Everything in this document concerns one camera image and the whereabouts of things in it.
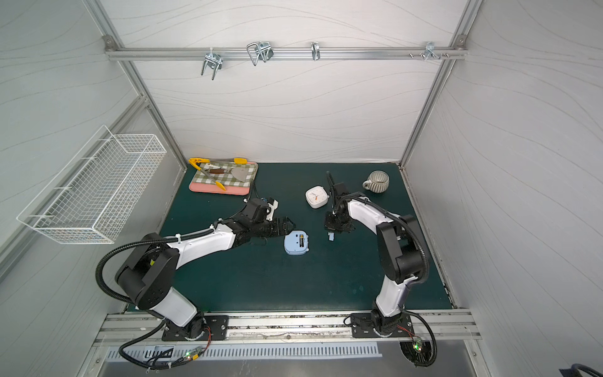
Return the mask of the white alarm clock back up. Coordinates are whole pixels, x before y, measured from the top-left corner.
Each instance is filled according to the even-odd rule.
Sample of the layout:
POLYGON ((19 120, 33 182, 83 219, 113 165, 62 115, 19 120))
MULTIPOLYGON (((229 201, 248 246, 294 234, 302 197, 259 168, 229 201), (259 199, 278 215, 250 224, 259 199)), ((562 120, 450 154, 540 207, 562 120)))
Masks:
POLYGON ((323 186, 315 186, 305 193, 306 202, 312 209, 325 206, 329 201, 329 194, 323 186))

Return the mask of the blue white alarm clock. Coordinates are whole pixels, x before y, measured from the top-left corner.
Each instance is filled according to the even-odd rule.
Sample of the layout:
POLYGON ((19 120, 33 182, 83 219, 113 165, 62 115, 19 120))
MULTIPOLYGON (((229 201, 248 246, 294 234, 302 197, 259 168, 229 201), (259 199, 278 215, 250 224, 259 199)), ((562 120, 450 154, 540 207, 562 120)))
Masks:
POLYGON ((284 237, 284 250, 288 255, 300 256, 309 251, 309 235, 302 230, 294 230, 284 237), (304 248, 298 247, 298 235, 304 237, 304 248))

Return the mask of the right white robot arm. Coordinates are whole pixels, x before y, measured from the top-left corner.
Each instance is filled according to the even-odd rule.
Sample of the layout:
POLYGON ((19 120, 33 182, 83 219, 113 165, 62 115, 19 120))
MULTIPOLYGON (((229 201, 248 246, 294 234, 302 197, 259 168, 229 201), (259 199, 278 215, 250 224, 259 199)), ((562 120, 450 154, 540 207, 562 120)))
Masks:
POLYGON ((430 253, 419 222, 412 215, 394 214, 359 196, 341 199, 326 213, 324 227, 331 233, 351 232, 356 222, 376 236, 384 272, 375 299, 377 313, 395 317, 403 311, 411 287, 422 284, 430 274, 430 253))

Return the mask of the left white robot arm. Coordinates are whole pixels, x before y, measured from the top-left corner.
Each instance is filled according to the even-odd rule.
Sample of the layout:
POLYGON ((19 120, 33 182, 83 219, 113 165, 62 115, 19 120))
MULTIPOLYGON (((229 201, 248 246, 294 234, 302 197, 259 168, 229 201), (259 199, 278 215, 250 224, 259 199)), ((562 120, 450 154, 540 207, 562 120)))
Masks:
POLYGON ((138 309, 159 314, 172 325, 185 328, 200 320, 201 311, 174 287, 180 268, 254 238, 285 237, 294 228, 295 223, 289 218, 256 222, 235 218, 173 240, 150 233, 132 247, 115 281, 138 309))

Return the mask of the checkered green cloth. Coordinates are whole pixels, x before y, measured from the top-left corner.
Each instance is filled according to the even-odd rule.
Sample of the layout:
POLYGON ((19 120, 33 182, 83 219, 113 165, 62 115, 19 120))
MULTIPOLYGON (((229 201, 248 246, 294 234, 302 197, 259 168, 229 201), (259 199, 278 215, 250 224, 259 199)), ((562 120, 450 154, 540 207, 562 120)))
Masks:
POLYGON ((201 163, 195 168, 194 183, 225 187, 250 187, 258 172, 257 163, 201 163))

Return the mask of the striped white ceramic mug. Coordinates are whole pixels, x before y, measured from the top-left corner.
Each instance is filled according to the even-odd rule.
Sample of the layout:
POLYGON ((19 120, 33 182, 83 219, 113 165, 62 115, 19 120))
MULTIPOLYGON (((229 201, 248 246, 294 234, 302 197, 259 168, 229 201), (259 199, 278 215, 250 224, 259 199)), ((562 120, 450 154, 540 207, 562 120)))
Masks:
POLYGON ((381 194, 389 188, 389 175, 385 171, 373 171, 362 184, 363 189, 381 194))

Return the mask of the pink cutting board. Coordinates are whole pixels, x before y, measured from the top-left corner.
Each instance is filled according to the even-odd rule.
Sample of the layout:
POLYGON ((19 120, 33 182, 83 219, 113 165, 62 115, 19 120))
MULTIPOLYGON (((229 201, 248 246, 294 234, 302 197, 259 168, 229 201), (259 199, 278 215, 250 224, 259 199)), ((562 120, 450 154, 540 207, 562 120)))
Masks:
POLYGON ((234 160, 193 158, 188 163, 195 170, 188 186, 194 193, 246 196, 251 192, 258 172, 258 165, 254 162, 242 164, 234 160))

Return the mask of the yellow tongs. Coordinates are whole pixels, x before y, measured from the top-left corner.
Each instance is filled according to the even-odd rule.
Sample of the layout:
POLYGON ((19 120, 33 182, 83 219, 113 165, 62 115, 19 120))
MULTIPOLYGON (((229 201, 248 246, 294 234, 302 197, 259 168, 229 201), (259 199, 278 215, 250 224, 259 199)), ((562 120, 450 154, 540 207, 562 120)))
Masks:
POLYGON ((245 158, 241 158, 241 157, 235 157, 232 159, 213 159, 213 160, 209 160, 209 159, 205 159, 205 158, 196 158, 193 157, 191 159, 188 160, 188 163, 193 166, 195 169, 197 169, 198 171, 201 171, 202 174, 207 177, 208 179, 210 179, 218 188, 220 188, 220 190, 222 191, 226 191, 226 187, 219 181, 217 181, 215 178, 213 178, 211 176, 210 167, 201 167, 202 164, 211 164, 211 163, 235 163, 237 165, 245 165, 248 163, 248 160, 245 158))

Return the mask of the metal clamp hook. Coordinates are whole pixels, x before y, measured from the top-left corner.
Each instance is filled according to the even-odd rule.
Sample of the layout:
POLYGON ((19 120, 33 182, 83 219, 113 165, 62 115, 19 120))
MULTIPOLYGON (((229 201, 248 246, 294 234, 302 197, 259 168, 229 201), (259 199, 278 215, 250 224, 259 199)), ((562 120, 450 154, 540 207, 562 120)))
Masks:
POLYGON ((201 75, 206 72, 211 72, 211 80, 215 80, 217 72, 222 69, 223 59, 222 57, 211 50, 204 57, 203 66, 201 68, 201 75))

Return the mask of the metal u-bolt hook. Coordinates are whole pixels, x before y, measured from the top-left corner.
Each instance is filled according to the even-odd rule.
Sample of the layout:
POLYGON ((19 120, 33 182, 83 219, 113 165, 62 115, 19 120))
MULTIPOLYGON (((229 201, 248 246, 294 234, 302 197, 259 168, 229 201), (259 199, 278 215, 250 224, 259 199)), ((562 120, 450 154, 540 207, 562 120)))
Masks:
POLYGON ((247 45, 246 51, 254 66, 257 66, 260 61, 266 63, 274 56, 270 42, 252 42, 247 45))

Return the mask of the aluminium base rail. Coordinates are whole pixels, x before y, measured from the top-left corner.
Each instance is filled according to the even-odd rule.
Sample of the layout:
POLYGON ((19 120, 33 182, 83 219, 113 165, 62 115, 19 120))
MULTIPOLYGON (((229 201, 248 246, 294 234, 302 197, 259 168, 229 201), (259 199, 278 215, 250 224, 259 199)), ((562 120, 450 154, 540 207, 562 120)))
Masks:
MULTIPOLYGON (((389 336, 378 336, 367 311, 359 312, 361 320, 352 319, 349 311, 319 312, 224 312, 206 314, 211 326, 211 339, 226 343, 260 342, 347 342, 364 336, 377 341, 410 341, 410 333, 429 340, 429 331, 420 320, 411 317, 397 325, 389 336), (228 320, 212 317, 227 316, 228 320)), ((468 309, 418 310, 439 340, 481 340, 482 336, 468 309)), ((143 336, 160 323, 150 314, 109 314, 94 339, 94 346, 118 346, 143 336)))

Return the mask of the aluminium top rail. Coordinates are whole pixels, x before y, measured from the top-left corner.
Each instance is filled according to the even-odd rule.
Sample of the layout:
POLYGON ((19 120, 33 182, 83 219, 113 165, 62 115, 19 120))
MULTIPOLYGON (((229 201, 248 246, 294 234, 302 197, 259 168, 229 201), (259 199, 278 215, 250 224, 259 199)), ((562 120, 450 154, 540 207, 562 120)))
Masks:
MULTIPOLYGON (((436 47, 450 54, 449 60, 465 58, 469 50, 436 47)), ((420 47, 326 47, 320 45, 319 61, 392 61, 414 60, 409 53, 419 53, 420 47)), ((249 61, 245 47, 228 48, 122 48, 105 54, 111 61, 202 61, 213 50, 223 61, 249 61)), ((272 61, 313 61, 310 46, 273 47, 272 61)))

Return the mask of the metal bracket right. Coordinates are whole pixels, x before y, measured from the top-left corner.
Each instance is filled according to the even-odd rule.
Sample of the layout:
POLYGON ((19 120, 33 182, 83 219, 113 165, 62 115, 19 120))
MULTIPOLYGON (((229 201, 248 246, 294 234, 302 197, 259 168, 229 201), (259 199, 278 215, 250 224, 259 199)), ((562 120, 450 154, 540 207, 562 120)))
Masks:
POLYGON ((423 61, 443 61, 450 58, 450 54, 439 51, 432 42, 428 42, 423 51, 419 53, 409 53, 411 59, 421 59, 423 61))

